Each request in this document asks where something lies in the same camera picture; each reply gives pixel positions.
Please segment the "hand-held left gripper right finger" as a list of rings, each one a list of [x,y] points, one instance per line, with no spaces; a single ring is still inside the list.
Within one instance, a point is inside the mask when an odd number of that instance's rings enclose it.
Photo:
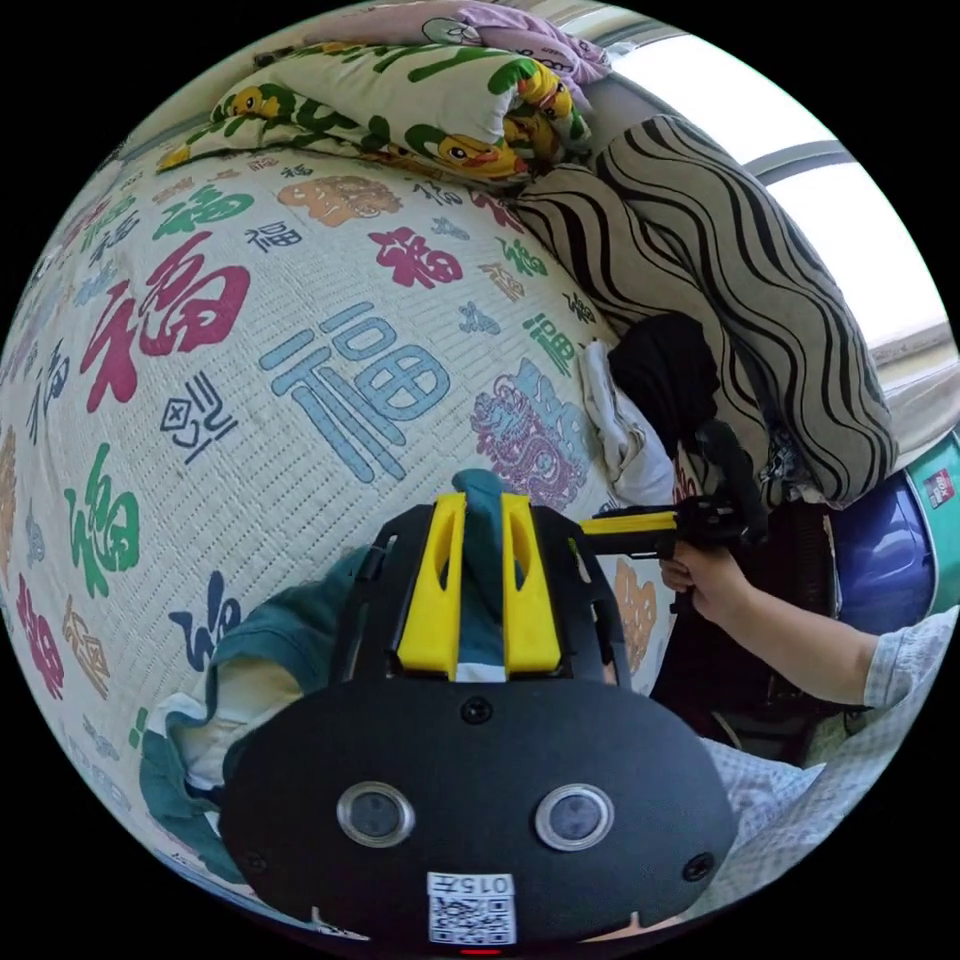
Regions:
[[[505,670],[552,673],[560,664],[561,649],[529,499],[503,494],[501,515]]]

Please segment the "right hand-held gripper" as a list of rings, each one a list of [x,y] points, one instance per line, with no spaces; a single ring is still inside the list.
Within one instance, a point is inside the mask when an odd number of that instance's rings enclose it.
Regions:
[[[584,520],[581,529],[585,535],[599,536],[599,555],[672,560],[679,542],[701,550],[761,544],[767,538],[768,519],[758,492],[717,491],[688,497],[674,510],[600,514]]]

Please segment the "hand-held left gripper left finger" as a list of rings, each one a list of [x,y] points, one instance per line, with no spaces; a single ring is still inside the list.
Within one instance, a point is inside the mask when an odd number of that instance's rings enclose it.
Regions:
[[[455,672],[459,661],[466,495],[448,493],[429,511],[424,546],[397,647],[406,672]]]

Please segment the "person's right hand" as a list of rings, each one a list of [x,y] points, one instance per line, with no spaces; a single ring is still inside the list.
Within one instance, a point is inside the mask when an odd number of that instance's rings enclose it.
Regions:
[[[670,559],[659,561],[664,584],[685,595],[702,617],[736,634],[751,612],[758,592],[726,548],[701,549],[676,544]]]

